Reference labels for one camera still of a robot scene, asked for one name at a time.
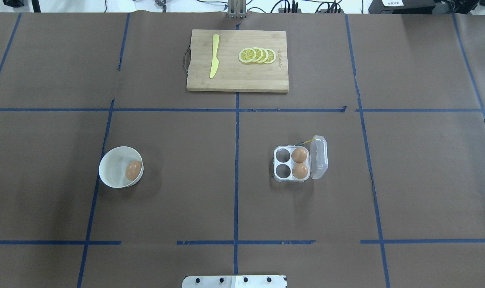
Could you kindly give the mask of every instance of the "white bracket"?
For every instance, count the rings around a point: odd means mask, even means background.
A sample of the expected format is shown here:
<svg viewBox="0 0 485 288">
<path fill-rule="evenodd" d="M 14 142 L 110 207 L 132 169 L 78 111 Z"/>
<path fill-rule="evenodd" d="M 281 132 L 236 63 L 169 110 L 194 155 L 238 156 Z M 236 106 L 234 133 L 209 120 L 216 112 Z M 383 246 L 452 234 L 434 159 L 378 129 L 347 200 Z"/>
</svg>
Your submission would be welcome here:
<svg viewBox="0 0 485 288">
<path fill-rule="evenodd" d="M 287 288 L 283 275 L 188 276 L 182 288 Z"/>
<path fill-rule="evenodd" d="M 246 18 L 246 0 L 228 0 L 228 18 Z"/>
</svg>

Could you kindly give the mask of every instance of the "knife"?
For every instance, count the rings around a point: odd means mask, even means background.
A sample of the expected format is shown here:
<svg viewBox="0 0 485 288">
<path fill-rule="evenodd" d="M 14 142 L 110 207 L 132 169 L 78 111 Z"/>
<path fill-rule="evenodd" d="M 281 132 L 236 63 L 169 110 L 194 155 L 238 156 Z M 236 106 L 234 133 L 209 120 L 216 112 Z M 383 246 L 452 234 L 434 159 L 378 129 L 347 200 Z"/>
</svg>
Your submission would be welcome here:
<svg viewBox="0 0 485 288">
<path fill-rule="evenodd" d="M 214 34 L 212 35 L 212 64 L 211 64 L 211 74 L 210 78 L 212 79 L 214 75 L 216 75 L 217 67 L 219 66 L 219 60 L 217 59 L 217 47 L 219 46 L 219 35 Z"/>
</svg>

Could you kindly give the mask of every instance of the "blue tape grid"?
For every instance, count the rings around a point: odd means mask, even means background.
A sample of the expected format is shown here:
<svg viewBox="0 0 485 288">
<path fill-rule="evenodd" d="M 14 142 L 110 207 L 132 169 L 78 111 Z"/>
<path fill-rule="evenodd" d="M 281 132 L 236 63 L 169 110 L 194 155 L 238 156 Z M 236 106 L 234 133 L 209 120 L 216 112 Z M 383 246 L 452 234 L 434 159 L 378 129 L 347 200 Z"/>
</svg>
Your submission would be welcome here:
<svg viewBox="0 0 485 288">
<path fill-rule="evenodd" d="M 14 29 L 12 31 L 10 40 L 6 47 L 6 51 L 3 55 L 0 64 L 0 75 L 4 63 L 6 61 L 6 57 L 10 50 L 10 46 L 12 45 L 12 41 L 14 39 L 15 33 L 17 31 L 17 27 L 19 25 L 20 19 L 22 14 L 19 13 L 17 17 L 17 21 L 15 23 Z M 127 31 L 129 26 L 129 19 L 130 13 L 127 13 L 126 23 L 125 23 L 125 30 L 124 36 L 122 40 L 122 45 L 120 49 L 120 62 L 118 64 L 118 70 L 121 69 L 122 64 L 122 57 L 125 49 L 125 42 L 127 38 Z M 383 262 L 383 270 L 385 273 L 385 282 L 387 288 L 390 287 L 389 284 L 389 275 L 388 275 L 388 268 L 387 268 L 387 259 L 385 254 L 385 244 L 476 244 L 476 243 L 485 243 L 485 239 L 383 239 L 382 235 L 382 228 L 381 228 L 381 221 L 379 215 L 379 207 L 378 201 L 376 197 L 376 186 L 374 184 L 374 175 L 372 172 L 372 162 L 369 153 L 369 144 L 367 142 L 367 131 L 365 129 L 365 120 L 363 113 L 368 112 L 447 112 L 447 113 L 458 113 L 458 112 L 479 112 L 482 113 L 483 118 L 485 120 L 485 109 L 482 104 L 482 100 L 477 89 L 477 85 L 475 84 L 475 79 L 473 77 L 473 73 L 471 71 L 470 65 L 468 63 L 468 59 L 466 57 L 465 49 L 463 47 L 458 24 L 453 14 L 453 23 L 455 26 L 455 32 L 457 35 L 458 43 L 460 45 L 460 49 L 462 52 L 463 59 L 465 61 L 465 65 L 467 67 L 467 71 L 469 73 L 469 77 L 471 79 L 475 96 L 477 97 L 477 101 L 479 103 L 480 109 L 363 109 L 360 91 L 358 88 L 358 82 L 356 80 L 356 64 L 355 58 L 353 53 L 353 45 L 351 41 L 351 31 L 349 25 L 349 19 L 347 15 L 345 15 L 346 21 L 346 28 L 347 28 L 347 37 L 349 42 L 350 48 L 350 55 L 351 55 L 351 62 L 353 68 L 353 77 L 355 82 L 355 89 L 358 96 L 358 107 L 356 112 L 360 114 L 360 121 L 363 130 L 363 139 L 365 143 L 365 152 L 367 156 L 367 166 L 369 168 L 369 175 L 372 181 L 372 190 L 374 196 L 374 206 L 375 206 L 375 214 L 376 214 L 376 223 L 378 227 L 378 240 L 361 240 L 360 244 L 379 244 L 381 248 L 381 255 L 382 255 L 382 262 Z M 49 112 L 109 112 L 109 117 L 106 126 L 106 133 L 104 135 L 104 142 L 102 146 L 102 153 L 101 156 L 105 154 L 105 145 L 107 142 L 107 137 L 109 134 L 109 127 L 111 122 L 112 113 L 116 112 L 235 112 L 236 113 L 236 145 L 235 145 L 235 183 L 234 183 L 234 240 L 200 240 L 200 241 L 177 241 L 177 245 L 233 245 L 234 246 L 234 274 L 237 275 L 237 247 L 238 245 L 283 245 L 283 244 L 292 244 L 292 245 L 309 245 L 313 244 L 314 240 L 238 240 L 238 159 L 239 159 L 239 113 L 241 112 L 345 112 L 347 109 L 346 106 L 343 106 L 340 109 L 251 109 L 251 108 L 240 108 L 239 107 L 239 93 L 235 94 L 236 96 L 236 108 L 235 109 L 180 109 L 180 108 L 114 108 L 114 100 L 111 102 L 111 107 L 107 108 L 0 108 L 1 111 L 28 111 L 28 112 L 41 112 L 41 111 L 49 111 Z M 96 186 L 94 190 L 94 197 L 92 200 L 91 210 L 90 210 L 90 218 L 88 221 L 88 228 L 86 239 L 84 241 L 68 241 L 68 240 L 0 240 L 0 245 L 83 245 L 83 258 L 81 261 L 81 268 L 78 277 L 78 285 L 77 287 L 81 287 L 82 277 L 84 275 L 84 266 L 87 257 L 87 250 L 88 246 L 90 245 L 121 245 L 121 241 L 90 241 L 91 236 L 91 226 L 94 218 L 94 210 L 96 206 L 96 198 L 98 195 L 98 186 L 99 186 L 99 178 L 97 177 Z"/>
</svg>

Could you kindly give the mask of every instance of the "white sticker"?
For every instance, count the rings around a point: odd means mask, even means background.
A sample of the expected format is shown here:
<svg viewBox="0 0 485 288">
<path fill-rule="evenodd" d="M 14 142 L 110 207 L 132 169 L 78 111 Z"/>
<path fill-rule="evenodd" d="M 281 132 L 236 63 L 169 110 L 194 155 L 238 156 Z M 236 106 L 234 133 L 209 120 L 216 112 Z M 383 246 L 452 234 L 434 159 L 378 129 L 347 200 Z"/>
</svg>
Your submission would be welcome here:
<svg viewBox="0 0 485 288">
<path fill-rule="evenodd" d="M 386 7 L 404 6 L 402 0 L 381 0 Z"/>
</svg>

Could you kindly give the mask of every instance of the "blue line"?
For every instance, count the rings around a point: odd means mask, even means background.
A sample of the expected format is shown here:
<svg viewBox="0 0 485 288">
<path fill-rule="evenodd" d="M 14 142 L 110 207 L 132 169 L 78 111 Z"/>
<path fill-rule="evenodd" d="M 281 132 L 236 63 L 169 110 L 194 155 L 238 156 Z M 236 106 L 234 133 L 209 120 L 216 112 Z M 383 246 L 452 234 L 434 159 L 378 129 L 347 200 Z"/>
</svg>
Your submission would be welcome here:
<svg viewBox="0 0 485 288">
<path fill-rule="evenodd" d="M 235 109 L 197 108 L 116 108 L 116 112 L 235 112 Z"/>
<path fill-rule="evenodd" d="M 360 244 L 441 244 L 441 243 L 485 243 L 484 239 L 389 239 L 360 240 Z"/>
<path fill-rule="evenodd" d="M 10 47 L 12 45 L 13 38 L 15 37 L 15 33 L 17 31 L 18 24 L 20 23 L 20 17 L 21 16 L 22 16 L 22 13 L 19 13 L 19 15 L 17 17 L 17 21 L 15 22 L 15 26 L 13 27 L 12 36 L 10 37 L 10 40 L 8 41 L 8 45 L 6 46 L 6 50 L 4 51 L 4 55 L 2 57 L 1 65 L 0 65 L 0 76 L 1 76 L 2 67 L 4 66 L 4 62 L 6 61 L 6 57 L 8 56 L 8 51 L 10 51 Z"/>
<path fill-rule="evenodd" d="M 234 245 L 233 240 L 177 241 L 177 245 Z M 237 245 L 310 245 L 315 240 L 238 240 Z"/>
<path fill-rule="evenodd" d="M 1 112 L 107 112 L 107 108 L 0 108 Z"/>
<path fill-rule="evenodd" d="M 257 109 L 239 109 L 240 112 L 345 112 L 347 106 L 340 109 L 273 109 L 273 108 L 257 108 Z"/>
<path fill-rule="evenodd" d="M 122 69 L 123 51 L 125 50 L 125 40 L 127 39 L 127 30 L 129 29 L 130 13 L 127 13 L 127 20 L 125 20 L 125 31 L 123 32 L 122 49 L 120 49 L 120 62 L 118 63 L 118 71 Z"/>
<path fill-rule="evenodd" d="M 456 36 L 458 38 L 458 43 L 460 44 L 461 54 L 463 55 L 463 59 L 465 60 L 465 65 L 466 65 L 467 70 L 468 70 L 468 75 L 470 76 L 470 80 L 472 82 L 473 90 L 475 91 L 475 96 L 477 97 L 477 102 L 479 103 L 479 107 L 481 108 L 481 112 L 483 113 L 483 118 L 484 118 L 484 121 L 485 121 L 485 112 L 484 112 L 483 102 L 481 100 L 481 95 L 479 94 L 479 90 L 477 89 L 477 85 L 475 84 L 475 80 L 473 78 L 472 70 L 470 68 L 470 65 L 468 64 L 468 59 L 466 57 L 465 48 L 463 47 L 463 42 L 461 41 L 460 30 L 458 28 L 458 22 L 456 21 L 456 16 L 455 16 L 454 13 L 453 13 L 453 23 L 454 23 L 454 29 L 456 31 Z"/>
<path fill-rule="evenodd" d="M 113 108 L 114 108 L 114 99 L 111 101 L 111 107 L 109 108 L 109 116 L 107 117 L 106 132 L 104 134 L 104 142 L 102 144 L 102 153 L 100 154 L 100 160 L 105 155 L 107 137 L 109 136 L 109 129 L 111 127 L 111 117 L 112 117 L 112 114 L 113 114 Z M 83 275 L 84 275 L 84 266 L 86 264 L 86 256 L 88 255 L 88 243 L 89 243 L 89 237 L 91 235 L 91 226 L 93 225 L 93 216 L 95 214 L 96 198 L 97 198 L 97 195 L 98 195 L 99 185 L 100 185 L 100 175 L 97 174 L 96 183 L 95 183 L 95 190 L 94 190 L 94 193 L 93 193 L 93 199 L 91 201 L 91 210 L 89 212 L 88 229 L 86 231 L 86 244 L 84 245 L 83 257 L 82 257 L 82 260 L 81 260 L 81 268 L 79 270 L 79 277 L 78 277 L 78 280 L 77 280 L 77 288 L 81 288 L 81 285 L 82 285 L 82 278 L 83 278 Z"/>
<path fill-rule="evenodd" d="M 379 215 L 379 208 L 378 208 L 378 197 L 376 196 L 376 185 L 374 183 L 374 173 L 372 170 L 372 163 L 371 163 L 371 155 L 369 153 L 369 143 L 367 141 L 367 130 L 365 129 L 365 120 L 363 118 L 363 111 L 362 111 L 362 100 L 360 97 L 360 89 L 358 88 L 358 82 L 356 81 L 356 62 L 355 62 L 355 55 L 353 53 L 353 43 L 351 41 L 351 30 L 349 28 L 349 19 L 347 17 L 347 14 L 345 15 L 345 27 L 347 29 L 347 41 L 349 42 L 349 52 L 351 55 L 351 64 L 353 66 L 353 79 L 355 82 L 355 89 L 356 89 L 356 95 L 358 96 L 358 108 L 360 110 L 360 122 L 362 125 L 362 131 L 363 131 L 363 142 L 365 144 L 365 155 L 367 156 L 367 167 L 369 168 L 369 175 L 371 176 L 371 183 L 372 183 L 372 193 L 374 196 L 374 212 L 376 214 L 376 224 L 378 226 L 378 236 L 379 240 L 383 240 L 383 232 L 381 229 L 381 220 L 380 220 L 380 215 Z M 387 265 L 387 255 L 385 254 L 385 245 L 380 244 L 381 248 L 381 261 L 383 262 L 383 272 L 385 274 L 385 284 L 387 288 L 390 288 L 390 279 L 389 279 L 389 268 Z"/>
<path fill-rule="evenodd" d="M 480 109 L 356 109 L 356 112 L 482 112 Z"/>
<path fill-rule="evenodd" d="M 235 93 L 235 182 L 234 182 L 234 275 L 238 269 L 238 247 L 239 241 L 239 92 Z"/>
<path fill-rule="evenodd" d="M 84 245 L 87 241 L 69 240 L 0 240 L 0 245 Z M 121 245 L 122 241 L 90 241 L 89 245 Z"/>
</svg>

